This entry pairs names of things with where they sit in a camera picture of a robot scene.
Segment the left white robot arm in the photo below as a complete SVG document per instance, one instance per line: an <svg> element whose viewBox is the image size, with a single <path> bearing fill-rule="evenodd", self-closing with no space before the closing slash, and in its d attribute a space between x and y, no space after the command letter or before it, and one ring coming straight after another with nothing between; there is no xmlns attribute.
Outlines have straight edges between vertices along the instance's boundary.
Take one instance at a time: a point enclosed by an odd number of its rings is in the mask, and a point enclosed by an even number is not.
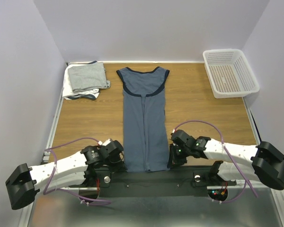
<svg viewBox="0 0 284 227"><path fill-rule="evenodd" d="M119 141L108 139L51 163L18 165L5 182L11 208L22 209L40 192L46 195L69 186L95 186L99 191L110 184L111 173L122 166L123 150Z"/></svg>

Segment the blue tank top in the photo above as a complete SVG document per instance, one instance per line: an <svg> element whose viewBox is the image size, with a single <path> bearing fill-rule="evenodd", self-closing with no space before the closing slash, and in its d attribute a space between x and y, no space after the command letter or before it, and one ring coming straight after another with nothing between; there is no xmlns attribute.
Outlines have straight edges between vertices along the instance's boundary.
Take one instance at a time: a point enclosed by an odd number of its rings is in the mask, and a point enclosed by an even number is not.
<svg viewBox="0 0 284 227"><path fill-rule="evenodd" d="M123 84L124 163L128 172L167 171L165 84L169 70L117 70Z"/></svg>

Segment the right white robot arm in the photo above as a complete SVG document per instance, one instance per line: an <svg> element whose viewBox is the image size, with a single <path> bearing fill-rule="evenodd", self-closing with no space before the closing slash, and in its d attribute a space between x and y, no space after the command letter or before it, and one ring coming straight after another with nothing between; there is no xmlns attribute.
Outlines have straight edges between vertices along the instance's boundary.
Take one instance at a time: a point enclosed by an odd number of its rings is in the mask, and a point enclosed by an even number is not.
<svg viewBox="0 0 284 227"><path fill-rule="evenodd" d="M284 189L284 154L269 142L262 141L259 145L222 143L204 136L195 139L183 130L174 130L171 140L173 165L183 165L189 156L218 161L219 167L208 173L213 184L248 179L275 190Z"/></svg>

